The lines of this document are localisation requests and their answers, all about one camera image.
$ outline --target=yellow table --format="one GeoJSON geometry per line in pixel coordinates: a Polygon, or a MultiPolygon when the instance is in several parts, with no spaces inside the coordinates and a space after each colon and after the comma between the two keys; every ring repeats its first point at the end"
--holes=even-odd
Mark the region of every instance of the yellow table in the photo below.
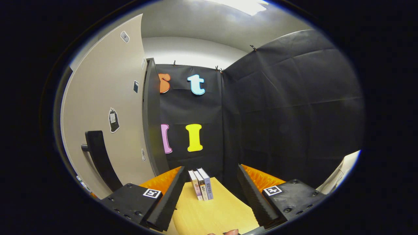
{"type": "Polygon", "coordinates": [[[183,186],[183,191],[174,211],[172,224],[164,234],[223,235],[233,229],[240,234],[259,227],[249,206],[237,199],[216,178],[211,178],[213,199],[199,201],[191,182],[183,186]]]}

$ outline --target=black fabric curtain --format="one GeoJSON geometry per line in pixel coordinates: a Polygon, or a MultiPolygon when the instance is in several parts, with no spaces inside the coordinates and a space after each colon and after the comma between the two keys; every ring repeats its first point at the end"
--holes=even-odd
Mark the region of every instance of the black fabric curtain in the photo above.
{"type": "Polygon", "coordinates": [[[224,70],[224,185],[237,164],[317,188],[361,149],[364,103],[344,55],[318,31],[282,36],[224,70]]]}
{"type": "Polygon", "coordinates": [[[171,76],[161,94],[170,168],[203,167],[245,203],[238,164],[317,188],[344,156],[361,149],[361,87],[349,61],[318,31],[275,39],[222,74],[167,64],[157,70],[171,76]],[[187,81],[194,74],[205,79],[201,96],[187,81]],[[202,125],[203,150],[188,152],[185,126],[193,123],[202,125]]]}
{"type": "Polygon", "coordinates": [[[168,143],[173,152],[166,154],[170,169],[185,166],[187,170],[203,167],[219,182],[223,179],[223,131],[221,74],[215,69],[157,64],[159,74],[169,74],[170,89],[160,94],[161,124],[169,125],[168,143]],[[198,74],[204,79],[203,95],[195,95],[187,78],[198,74]],[[186,126],[200,124],[200,144],[203,149],[188,152],[189,132],[186,126]]]}

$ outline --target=finger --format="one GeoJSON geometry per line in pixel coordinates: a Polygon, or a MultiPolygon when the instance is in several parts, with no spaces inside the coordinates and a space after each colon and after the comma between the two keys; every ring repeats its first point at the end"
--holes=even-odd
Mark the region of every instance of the finger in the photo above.
{"type": "Polygon", "coordinates": [[[225,233],[225,235],[238,235],[238,229],[231,230],[231,231],[225,233]]]}

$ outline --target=white object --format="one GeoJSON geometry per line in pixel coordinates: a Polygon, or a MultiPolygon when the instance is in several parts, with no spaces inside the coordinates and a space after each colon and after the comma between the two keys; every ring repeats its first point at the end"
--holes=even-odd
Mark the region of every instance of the white object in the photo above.
{"type": "Polygon", "coordinates": [[[342,159],[340,165],[335,169],[335,171],[330,175],[330,177],[328,177],[328,179],[316,190],[320,191],[323,194],[329,194],[333,192],[344,181],[347,174],[353,168],[354,163],[357,161],[359,154],[360,150],[345,156],[342,159]]]}
{"type": "Polygon", "coordinates": [[[205,0],[208,2],[219,3],[240,10],[248,15],[255,15],[260,11],[266,10],[261,4],[268,4],[259,0],[205,0]]]}
{"type": "Polygon", "coordinates": [[[204,201],[209,200],[208,194],[206,192],[205,180],[203,180],[202,176],[199,174],[198,171],[193,171],[196,175],[197,181],[199,182],[200,191],[202,192],[202,197],[204,201]]]}
{"type": "Polygon", "coordinates": [[[197,199],[203,200],[202,193],[200,192],[199,182],[197,181],[196,175],[194,174],[193,171],[189,171],[189,175],[190,175],[190,182],[194,187],[197,199]]]}

